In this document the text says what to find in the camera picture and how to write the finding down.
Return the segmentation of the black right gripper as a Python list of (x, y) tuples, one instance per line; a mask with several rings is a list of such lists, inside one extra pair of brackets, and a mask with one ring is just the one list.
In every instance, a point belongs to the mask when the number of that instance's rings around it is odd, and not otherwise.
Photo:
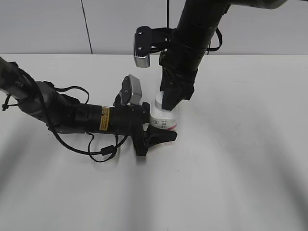
[(172, 111), (181, 100), (190, 100), (194, 93), (194, 83), (198, 68), (185, 70), (182, 64), (174, 64), (168, 51), (162, 51), (159, 64), (162, 66), (161, 91), (162, 109)]

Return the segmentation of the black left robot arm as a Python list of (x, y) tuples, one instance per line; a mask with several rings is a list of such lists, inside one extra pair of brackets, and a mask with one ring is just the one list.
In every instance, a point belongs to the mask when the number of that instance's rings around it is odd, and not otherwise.
[(128, 137), (132, 138), (136, 155), (146, 156), (152, 146), (174, 141), (177, 133), (150, 124), (150, 105), (141, 103), (141, 84), (133, 75), (126, 76), (113, 106), (81, 103), (51, 82), (35, 81), (17, 63), (1, 60), (0, 90), (7, 98), (16, 99), (16, 106), (25, 114), (45, 123), (56, 139), (61, 134), (111, 134), (114, 145), (92, 152), (73, 148), (73, 152), (94, 158), (113, 158)]

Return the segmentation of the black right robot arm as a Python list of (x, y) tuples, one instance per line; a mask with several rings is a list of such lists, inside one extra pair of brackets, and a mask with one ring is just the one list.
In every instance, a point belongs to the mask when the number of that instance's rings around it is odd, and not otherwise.
[(171, 30), (170, 45), (159, 57), (162, 108), (171, 111), (182, 100), (190, 100), (199, 64), (223, 15), (232, 5), (272, 10), (284, 3), (283, 0), (186, 1), (177, 27)]

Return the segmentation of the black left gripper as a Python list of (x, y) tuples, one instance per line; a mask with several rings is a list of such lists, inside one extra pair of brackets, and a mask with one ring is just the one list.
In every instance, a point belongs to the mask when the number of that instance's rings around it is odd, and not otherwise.
[(113, 129), (117, 134), (132, 138), (137, 156), (146, 156), (148, 149), (165, 142), (175, 141), (178, 134), (175, 131), (159, 129), (149, 125), (144, 131), (143, 125), (149, 122), (150, 104), (121, 105), (114, 103)]

